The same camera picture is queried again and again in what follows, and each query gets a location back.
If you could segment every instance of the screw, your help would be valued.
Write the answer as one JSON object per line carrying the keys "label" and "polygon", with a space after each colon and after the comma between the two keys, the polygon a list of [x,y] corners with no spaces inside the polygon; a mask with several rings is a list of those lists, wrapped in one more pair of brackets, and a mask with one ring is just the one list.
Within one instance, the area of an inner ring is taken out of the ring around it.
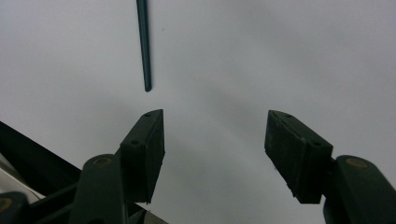
{"label": "screw", "polygon": [[12,199],[0,198],[0,213],[7,211],[11,205],[12,205]]}
{"label": "screw", "polygon": [[101,157],[96,159],[92,164],[97,167],[105,167],[111,164],[112,160],[109,157]]}
{"label": "screw", "polygon": [[366,162],[355,158],[346,159],[346,163],[359,169],[365,169],[369,167],[369,165]]}

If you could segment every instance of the dark blue rod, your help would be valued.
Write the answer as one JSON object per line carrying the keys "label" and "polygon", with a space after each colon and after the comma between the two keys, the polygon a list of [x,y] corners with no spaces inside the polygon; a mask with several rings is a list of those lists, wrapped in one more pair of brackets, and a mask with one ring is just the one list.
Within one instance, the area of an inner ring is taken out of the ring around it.
{"label": "dark blue rod", "polygon": [[149,59],[149,16],[147,0],[136,0],[139,20],[140,47],[142,49],[145,91],[151,91],[151,68]]}

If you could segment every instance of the gray surface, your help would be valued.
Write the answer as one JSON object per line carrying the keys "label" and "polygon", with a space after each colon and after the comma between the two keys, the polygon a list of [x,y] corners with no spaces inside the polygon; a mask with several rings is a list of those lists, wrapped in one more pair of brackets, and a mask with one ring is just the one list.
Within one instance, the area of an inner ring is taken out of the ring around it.
{"label": "gray surface", "polygon": [[163,108],[167,150],[148,208],[172,224],[324,223],[263,149],[291,113],[334,156],[396,185],[394,1],[149,1],[145,93],[134,1],[0,0],[0,120],[78,167]]}

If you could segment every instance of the white surface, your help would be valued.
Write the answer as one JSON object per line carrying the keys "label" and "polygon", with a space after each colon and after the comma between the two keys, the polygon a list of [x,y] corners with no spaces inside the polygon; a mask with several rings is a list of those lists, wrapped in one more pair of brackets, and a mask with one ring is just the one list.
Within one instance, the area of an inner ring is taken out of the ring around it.
{"label": "white surface", "polygon": [[396,185],[396,2],[149,1],[144,92],[135,1],[0,1],[0,120],[81,167],[164,109],[152,205],[172,224],[324,223],[263,148],[291,113]]}

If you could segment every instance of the black bar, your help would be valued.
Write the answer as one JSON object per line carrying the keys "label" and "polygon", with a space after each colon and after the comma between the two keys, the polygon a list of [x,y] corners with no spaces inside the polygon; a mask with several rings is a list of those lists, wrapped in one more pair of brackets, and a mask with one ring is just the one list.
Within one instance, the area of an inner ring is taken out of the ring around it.
{"label": "black bar", "polygon": [[125,224],[126,213],[119,157],[106,154],[88,160],[78,182],[69,223]]}
{"label": "black bar", "polygon": [[340,156],[333,179],[352,223],[396,223],[396,191],[374,164]]}
{"label": "black bar", "polygon": [[126,135],[120,156],[125,197],[129,203],[150,203],[165,154],[163,111],[143,115]]}
{"label": "black bar", "polygon": [[139,20],[140,48],[142,51],[145,91],[151,91],[151,65],[149,56],[149,14],[147,0],[136,0]]}
{"label": "black bar", "polygon": [[270,110],[265,152],[300,203],[319,203],[332,145],[290,114]]}

